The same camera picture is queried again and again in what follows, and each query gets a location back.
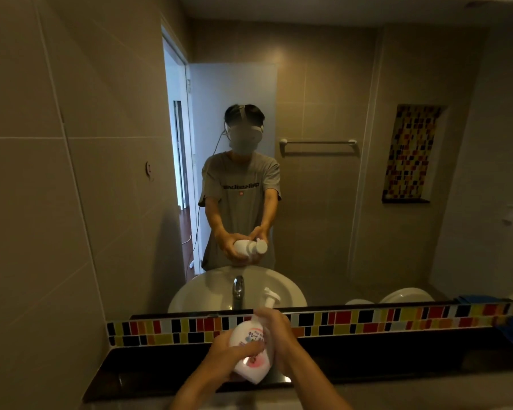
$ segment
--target faucet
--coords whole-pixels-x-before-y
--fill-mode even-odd
[[[232,310],[243,309],[243,296],[245,296],[245,283],[243,276],[238,275],[232,285]]]

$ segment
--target ceiling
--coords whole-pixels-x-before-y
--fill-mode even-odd
[[[492,26],[513,21],[513,4],[469,0],[181,0],[197,19],[383,26],[429,23]]]

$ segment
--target soap bottle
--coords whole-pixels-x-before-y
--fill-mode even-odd
[[[238,240],[234,242],[233,248],[236,249],[240,255],[247,256],[252,260],[253,256],[256,254],[265,254],[268,250],[268,244],[262,239],[257,239],[256,241]]]
[[[273,308],[276,302],[280,302],[281,298],[270,288],[264,289],[266,308]],[[230,346],[245,345],[252,341],[264,341],[266,348],[260,354],[254,357],[247,357],[240,360],[234,367],[234,372],[243,378],[249,380],[253,384],[258,384],[266,376],[272,361],[274,359],[274,345],[268,330],[264,327],[265,320],[253,315],[251,320],[240,323],[230,336]]]

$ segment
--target t-shirt sleeve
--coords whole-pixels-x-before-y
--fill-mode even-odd
[[[273,188],[277,191],[277,199],[281,200],[280,190],[280,165],[274,161],[266,170],[264,174],[264,191],[268,188]]]
[[[217,173],[212,169],[211,161],[208,159],[201,170],[202,187],[201,197],[199,198],[198,206],[205,207],[205,199],[207,197],[214,197],[217,199],[222,198],[222,187],[217,178]]]

